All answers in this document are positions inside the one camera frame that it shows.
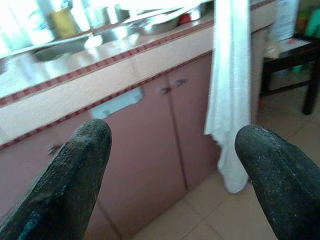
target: pink cabinet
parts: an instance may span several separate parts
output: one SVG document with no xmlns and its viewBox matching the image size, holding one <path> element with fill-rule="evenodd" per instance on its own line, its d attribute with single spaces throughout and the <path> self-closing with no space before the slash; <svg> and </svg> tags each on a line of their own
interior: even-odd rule
<svg viewBox="0 0 320 240">
<path fill-rule="evenodd" d="M 111 154 L 85 240 L 131 237 L 217 168 L 220 149 L 203 135 L 210 71 L 211 55 L 193 60 L 105 119 Z M 48 149 L 89 119 L 83 112 L 0 150 L 0 217 L 52 160 Z"/>
<path fill-rule="evenodd" d="M 143 99 L 106 118 L 112 147 L 99 201 L 128 238 L 186 193 L 164 77 Z"/>
<path fill-rule="evenodd" d="M 211 54 L 168 74 L 178 141 L 190 189 L 217 169 L 220 148 L 204 135 L 211 73 Z"/>
<path fill-rule="evenodd" d="M 53 127 L 0 150 L 0 218 L 51 162 L 48 149 L 60 144 Z"/>
</svg>

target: cabinet door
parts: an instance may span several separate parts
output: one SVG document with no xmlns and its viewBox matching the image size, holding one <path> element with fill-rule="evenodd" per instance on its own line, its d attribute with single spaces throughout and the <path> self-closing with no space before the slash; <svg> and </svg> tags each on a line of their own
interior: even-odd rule
<svg viewBox="0 0 320 240">
<path fill-rule="evenodd" d="M 0 150 L 0 218 L 52 161 L 48 149 L 60 144 L 53 127 Z"/>
<path fill-rule="evenodd" d="M 188 187 L 198 185 L 217 168 L 220 148 L 204 135 L 211 74 L 211 54 L 169 73 L 178 139 Z"/>
<path fill-rule="evenodd" d="M 186 193 L 165 87 L 163 77 L 145 84 L 141 101 L 106 118 L 112 147 L 98 199 L 124 238 Z"/>
</svg>

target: paper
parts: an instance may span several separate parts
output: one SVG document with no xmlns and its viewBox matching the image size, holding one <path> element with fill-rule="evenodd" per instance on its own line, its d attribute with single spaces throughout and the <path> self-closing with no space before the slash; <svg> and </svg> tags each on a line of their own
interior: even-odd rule
<svg viewBox="0 0 320 240">
<path fill-rule="evenodd" d="M 295 33 L 299 0 L 277 0 L 275 22 L 270 36 L 275 41 L 292 38 Z"/>
</svg>

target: countertop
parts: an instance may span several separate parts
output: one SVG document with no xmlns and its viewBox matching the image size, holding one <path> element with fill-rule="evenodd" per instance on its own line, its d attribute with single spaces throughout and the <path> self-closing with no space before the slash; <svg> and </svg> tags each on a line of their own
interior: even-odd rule
<svg viewBox="0 0 320 240">
<path fill-rule="evenodd" d="M 274 10 L 275 0 L 251 6 L 251 31 L 270 25 Z M 0 149 L 139 87 L 212 49 L 213 12 L 209 12 L 166 33 L 134 34 L 50 62 L 35 62 L 29 54 L 19 56 L 0 76 L 0 96 L 7 95 L 0 101 Z"/>
</svg>

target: red tile trim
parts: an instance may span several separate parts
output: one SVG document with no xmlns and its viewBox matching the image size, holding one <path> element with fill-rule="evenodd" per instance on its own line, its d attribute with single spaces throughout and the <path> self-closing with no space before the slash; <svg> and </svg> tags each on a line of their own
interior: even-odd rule
<svg viewBox="0 0 320 240">
<path fill-rule="evenodd" d="M 250 8 L 251 8 L 251 10 L 254 10 L 254 9 L 260 8 L 260 7 L 264 6 L 264 5 L 273 3 L 275 1 L 276 0 L 265 0 L 265 1 L 262 1 L 262 2 L 259 2 L 257 4 L 252 5 Z M 169 35 L 169 36 L 163 37 L 161 39 L 149 42 L 149 43 L 147 43 L 147 44 L 145 44 L 143 46 L 138 46 L 138 47 L 136 47 L 134 49 L 131 49 L 131 50 L 128 50 L 128 51 L 123 52 L 121 54 L 118 54 L 118 55 L 112 56 L 110 58 L 104 59 L 102 61 L 99 61 L 97 63 L 91 64 L 89 66 L 85 66 L 85 67 L 80 68 L 80 69 L 78 69 L 76 71 L 67 73 L 65 75 L 58 76 L 56 78 L 53 78 L 53 79 L 50 79 L 48 81 L 42 82 L 42 83 L 37 84 L 35 86 L 31 86 L 31 87 L 29 87 L 27 89 L 24 89 L 24 90 L 18 91 L 16 93 L 13 93 L 11 95 L 2 97 L 2 98 L 0 98 L 0 107 L 1 106 L 5 106 L 5 105 L 10 104 L 10 103 L 13 103 L 13 102 L 16 102 L 16 101 L 18 101 L 18 100 L 20 100 L 22 98 L 25 98 L 25 97 L 27 97 L 29 95 L 35 94 L 36 92 L 51 88 L 53 86 L 59 85 L 59 84 L 64 83 L 64 82 L 71 81 L 71 80 L 73 80 L 75 78 L 82 77 L 82 76 L 87 75 L 87 74 L 89 74 L 91 72 L 97 71 L 97 70 L 99 70 L 101 68 L 105 68 L 106 66 L 109 66 L 109 65 L 114 64 L 114 63 L 116 63 L 118 61 L 124 60 L 126 58 L 129 58 L 129 57 L 131 57 L 131 56 L 133 56 L 135 54 L 144 52 L 144 51 L 146 51 L 148 49 L 157 47 L 159 45 L 162 45 L 162 44 L 165 44 L 167 42 L 173 41 L 175 39 L 184 37 L 184 36 L 189 35 L 191 33 L 194 33 L 194 32 L 200 31 L 202 29 L 211 27 L 213 25 L 213 23 L 214 23 L 213 20 L 201 23 L 199 25 L 190 27 L 188 29 L 182 30 L 182 31 L 177 32 L 177 33 L 174 33 L 173 35 Z"/>
<path fill-rule="evenodd" d="M 266 1 L 258 2 L 258 3 L 254 4 L 254 5 L 251 5 L 250 9 L 251 10 L 255 10 L 255 9 L 261 8 L 264 5 L 271 4 L 271 3 L 275 2 L 275 1 L 276 0 L 266 0 Z"/>
<path fill-rule="evenodd" d="M 109 95 L 109 96 L 106 96 L 106 97 L 104 97 L 104 98 L 102 98 L 102 99 L 100 99 L 100 100 L 98 100 L 98 101 L 96 101 L 96 102 L 94 102 L 94 103 L 92 103 L 92 104 L 89 104 L 89 105 L 87 105 L 87 106 L 85 106 L 85 107 L 83 107 L 83 108 L 81 108 L 81 109 L 79 109 L 79 110 L 77 110 L 77 111 L 75 111 L 75 112 L 72 112 L 72 113 L 70 113 L 70 114 L 68 114 L 68 115 L 66 115 L 66 116 L 63 116 L 63 117 L 59 118 L 59 119 L 56 120 L 56 121 L 53 121 L 53 122 L 51 122 L 51 123 L 49 123 L 49 124 L 46 124 L 46 125 L 41 126 L 41 127 L 38 127 L 38 128 L 36 128 L 36 129 L 34 129 L 34 130 L 32 130 L 32 131 L 29 131 L 29 132 L 23 134 L 22 136 L 19 136 L 19 137 L 15 138 L 15 139 L 13 139 L 13 140 L 11 140 L 11 141 L 9 141 L 9 142 L 6 142 L 6 143 L 0 145 L 0 150 L 5 149 L 5 148 L 7 148 L 7 147 L 9 147 L 9 146 L 12 146 L 12 145 L 14 145 L 14 144 L 16 144 L 16 143 L 19 143 L 19 142 L 21 142 L 21 141 L 24 140 L 24 139 L 27 139 L 27 138 L 29 138 L 29 137 L 37 134 L 37 133 L 42 132 L 43 130 L 46 130 L 46 129 L 48 129 L 48 128 L 51 128 L 51 127 L 53 127 L 53 126 L 56 126 L 56 125 L 62 123 L 63 121 L 65 121 L 65 120 L 68 120 L 68 119 L 70 119 L 70 118 L 72 118 L 72 117 L 74 117 L 74 116 L 77 116 L 77 115 L 85 112 L 85 111 L 88 111 L 89 109 L 92 109 L 92 108 L 94 108 L 94 107 L 96 107 L 96 106 L 98 106 L 98 105 L 100 105 L 100 104 L 102 104 L 102 103 L 104 103 L 104 102 L 106 102 L 106 101 L 109 101 L 110 99 L 113 99 L 113 98 L 115 98 L 115 97 L 117 97 L 117 96 L 119 96 L 119 95 L 121 95 L 121 94 L 124 94 L 124 93 L 126 93 L 126 92 L 128 92 L 128 91 L 130 91 L 130 90 L 132 90 L 132 89 L 141 87 L 142 85 L 144 85 L 144 84 L 146 84 L 146 83 L 149 83 L 149 82 L 151 82 L 151 81 L 153 81 L 153 80 L 155 80 L 155 79 L 157 79 L 157 78 L 159 78 L 159 77 L 161 77 L 161 76 L 164 76 L 164 75 L 172 72 L 173 70 L 175 70 L 175 69 L 177 69 L 177 68 L 180 68 L 180 67 L 182 67 L 182 66 L 184 66 L 184 65 L 186 65 L 186 64 L 188 64 L 188 63 L 190 63 L 190 62 L 193 62 L 193 61 L 195 61 L 195 60 L 197 60 L 197 59 L 199 59 L 199 58 L 201 58 L 201 57 L 203 57 L 203 56 L 205 56 L 205 55 L 211 54 L 211 53 L 212 53 L 212 51 L 209 51 L 209 52 L 206 52 L 206 53 L 204 53 L 204 54 L 201 54 L 201 55 L 199 55 L 199 56 L 197 56 L 197 57 L 195 57 L 195 58 L 193 58 L 193 59 L 190 59 L 190 60 L 185 61 L 185 62 L 183 62 L 183 63 L 181 63 L 181 64 L 179 64 L 179 65 L 176 65 L 176 66 L 174 66 L 174 67 L 172 67 L 172 68 L 170 68 L 170 69 L 168 69 L 168 70 L 162 71 L 162 72 L 160 72 L 160 73 L 158 73 L 158 74 L 156 74 L 156 75 L 154 75 L 154 76 L 152 76 L 152 77 L 149 77 L 149 78 L 147 78 L 147 79 L 144 79 L 144 80 L 142 80 L 142 81 L 140 81 L 140 82 L 138 82 L 138 83 L 135 83 L 135 84 L 133 84 L 133 85 L 130 85 L 130 86 L 128 86 L 127 88 L 125 88 L 125 89 L 123 89 L 123 90 L 121 90 L 121 91 L 118 91 L 118 92 L 113 93 L 113 94 L 111 94 L 111 95 Z"/>
</svg>

